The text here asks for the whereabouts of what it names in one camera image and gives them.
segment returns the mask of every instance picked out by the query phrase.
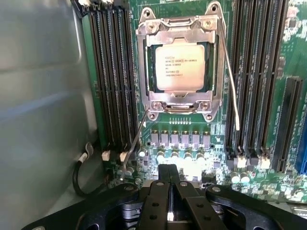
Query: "gray metal surface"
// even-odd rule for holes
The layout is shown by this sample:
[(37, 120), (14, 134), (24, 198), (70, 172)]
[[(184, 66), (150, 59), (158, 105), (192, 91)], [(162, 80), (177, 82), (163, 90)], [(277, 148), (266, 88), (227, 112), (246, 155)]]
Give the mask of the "gray metal surface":
[(0, 5), (0, 228), (10, 230), (54, 206), (96, 121), (70, 1)]

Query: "green circuit board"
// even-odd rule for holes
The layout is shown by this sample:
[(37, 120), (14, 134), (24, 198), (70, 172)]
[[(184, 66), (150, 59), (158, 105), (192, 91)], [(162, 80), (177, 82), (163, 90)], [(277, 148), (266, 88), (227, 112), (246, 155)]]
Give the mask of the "green circuit board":
[[(233, 56), (233, 44), (236, 40), (241, 40), (240, 47), (238, 49), (238, 54), (236, 55), (236, 59), (238, 61), (237, 69), (240, 70), (238, 75), (235, 76), (236, 79), (236, 93), (238, 96), (237, 103), (238, 107), (248, 108), (250, 105), (250, 101), (244, 99), (244, 95), (246, 97), (253, 97), (253, 86), (251, 76), (249, 83), (243, 87), (241, 84), (243, 75), (242, 72), (245, 66), (245, 59), (247, 57), (244, 56), (246, 53), (246, 31), (248, 30), (248, 0), (241, 1), (240, 7), (241, 9), (241, 37), (236, 37), (235, 30), (235, 13), (238, 14), (238, 9), (236, 8), (237, 2), (235, 0), (221, 0), (219, 1), (222, 10), (224, 13), (224, 19), (226, 24), (226, 42), (228, 46), (229, 53), (231, 55), (232, 61), (235, 60)], [(274, 7), (282, 8), (279, 6), (279, 2), (282, 1), (265, 1), (259, 0), (256, 1), (256, 4), (268, 5), (271, 4), (271, 8)], [(203, 15), (207, 9), (209, 0), (130, 0), (129, 8), (130, 8), (130, 21), (131, 21), (131, 33), (132, 33), (132, 49), (133, 49), (133, 59), (134, 59), (134, 68), (135, 68), (135, 90), (136, 90), (136, 107), (137, 107), (137, 115), (138, 115), (138, 124), (139, 121), (143, 117), (144, 106), (142, 104), (141, 99), (141, 90), (140, 90), (140, 78), (138, 74), (139, 65), (138, 65), (138, 47), (137, 47), (137, 35), (135, 31), (138, 29), (140, 14), (144, 7), (149, 7), (153, 10), (155, 16), (157, 18), (174, 18), (181, 16), (193, 16), (193, 15)], [(300, 171), (300, 169), (296, 165), (297, 156), (301, 154), (301, 142), (304, 138), (304, 126), (306, 119), (306, 105), (307, 105), (307, 2), (298, 0), (291, 0), (287, 2), (286, 9), (284, 9), (284, 19), (285, 22), (281, 23), (283, 26), (281, 32), (281, 45), (280, 52), (278, 55), (279, 62), (276, 69), (278, 72), (273, 70), (274, 82), (272, 82), (271, 88), (271, 104), (268, 104), (267, 108), (269, 108), (268, 117), (266, 118), (266, 126), (265, 126), (265, 138), (258, 138), (257, 134), (260, 131), (257, 131), (257, 128), (261, 126), (261, 123), (264, 122), (264, 119), (261, 118), (262, 114), (265, 112), (262, 111), (262, 106), (266, 103), (266, 100), (269, 101), (265, 96), (260, 96), (258, 99), (259, 110), (258, 114), (254, 117), (253, 122), (250, 122), (250, 118), (257, 114), (256, 112), (251, 112), (247, 110), (245, 112), (245, 116), (243, 118), (242, 127), (245, 127), (243, 130), (246, 130), (246, 133), (241, 134), (243, 140), (245, 141), (245, 134), (248, 131), (255, 131), (254, 134), (250, 134), (252, 137), (251, 143), (257, 146), (258, 150), (265, 150), (268, 152), (269, 157), (271, 159), (271, 166), (269, 169), (262, 169), (260, 165), (255, 165), (254, 167), (246, 167), (246, 168), (238, 168), (234, 166), (233, 168), (229, 168), (227, 165), (227, 150), (226, 145), (231, 146), (231, 150), (235, 152), (237, 139), (239, 139), (240, 134), (237, 133), (234, 129), (234, 120), (229, 118), (230, 114), (230, 84), (229, 78), (227, 74), (227, 70), (225, 69), (224, 74), (224, 84), (223, 84), (223, 103), (218, 109), (217, 115), (211, 122), (206, 122), (201, 114), (191, 114), (191, 115), (171, 115), (167, 113), (160, 114), (158, 119), (155, 121), (146, 120), (144, 127), (142, 129), (142, 134), (140, 137), (141, 150), (145, 149), (148, 154), (145, 157), (139, 157), (138, 154), (135, 155), (128, 162), (128, 166), (133, 168), (133, 172), (130, 176), (126, 176), (126, 180), (129, 182), (137, 182), (138, 185), (142, 185), (144, 180), (148, 179), (157, 179), (158, 171), (157, 167), (159, 162), (157, 161), (157, 156), (159, 152), (164, 153), (164, 160), (162, 163), (174, 163), (171, 159), (172, 153), (177, 152), (179, 159), (177, 160), (177, 166), (179, 169), (179, 173), (183, 179), (194, 180), (202, 184), (201, 178), (206, 173), (207, 175), (214, 175), (216, 178), (216, 182), (218, 184), (225, 184), (231, 186), (233, 189), (239, 190), (245, 194), (250, 196), (264, 199), (268, 201), (287, 201), (291, 200), (294, 202), (302, 202), (307, 203), (307, 177)], [(277, 14), (271, 15), (269, 20), (276, 20)], [(261, 34), (261, 10), (255, 12), (254, 21), (256, 22), (254, 25), (254, 36), (253, 43), (250, 45), (251, 48), (249, 51), (252, 51), (254, 54), (258, 49), (260, 43), (264, 43), (267, 47), (263, 49), (266, 50), (264, 52), (263, 58), (270, 61), (268, 56), (271, 55), (271, 48), (273, 42), (270, 42), (270, 39), (273, 36), (270, 36), (271, 30), (269, 29), (266, 32), (267, 42), (265, 43), (260, 39)], [(105, 131), (104, 131), (104, 123), (103, 123), (103, 115), (102, 115), (102, 106), (100, 104), (100, 97), (97, 95), (97, 72), (95, 68), (95, 60), (93, 53), (93, 43), (92, 43), (92, 31), (90, 26), (89, 15), (86, 15), (83, 18), (83, 30), (87, 47), (87, 55), (89, 61), (89, 69), (91, 73), (91, 83), (94, 95), (94, 105), (96, 111), (96, 118), (99, 128), (100, 141), (102, 145), (105, 143)], [(252, 63), (256, 65), (256, 55), (252, 56)], [(268, 74), (269, 71), (269, 63), (263, 62), (264, 75)], [(150, 77), (154, 80), (154, 71), (153, 69), (148, 69)], [(290, 137), (289, 146), (287, 146), (286, 150), (283, 150), (287, 153), (287, 161), (284, 170), (281, 172), (280, 170), (276, 170), (273, 167), (273, 158), (275, 155), (275, 149), (280, 146), (280, 133), (282, 132), (283, 123), (285, 123), (284, 117), (288, 117), (288, 113), (286, 111), (285, 103), (287, 101), (287, 87), (290, 88), (291, 81), (294, 81), (294, 84), (298, 84), (300, 87), (300, 94), (296, 95), (296, 97), (292, 96), (289, 93), (289, 97), (294, 97), (296, 102), (295, 112), (290, 116), (292, 119), (291, 125), (292, 128), (286, 126), (285, 134)], [(266, 83), (259, 84), (258, 87), (259, 92), (266, 91)], [(170, 143), (169, 145), (151, 145), (153, 141), (152, 134), (158, 134), (161, 139), (163, 134), (167, 134), (167, 140)], [(199, 145), (191, 145), (189, 144), (186, 147), (182, 146), (173, 146), (172, 143), (172, 134), (176, 135), (179, 142), (182, 140), (182, 135), (189, 136), (189, 142), (191, 143), (193, 140), (193, 135), (199, 135), (198, 138), (200, 140)], [(208, 148), (202, 144), (204, 142), (204, 136), (209, 137)], [(189, 168), (186, 170), (185, 168), (185, 154), (190, 153), (192, 157), (191, 163), (189, 163)], [(201, 153), (205, 159), (205, 163), (199, 166), (197, 161), (195, 160), (197, 154)], [(121, 166), (117, 164), (115, 161), (104, 162), (105, 167), (112, 168), (115, 172), (120, 171)], [(231, 181), (230, 174), (232, 172), (246, 173), (249, 177), (249, 183), (237, 183), (234, 184)]]

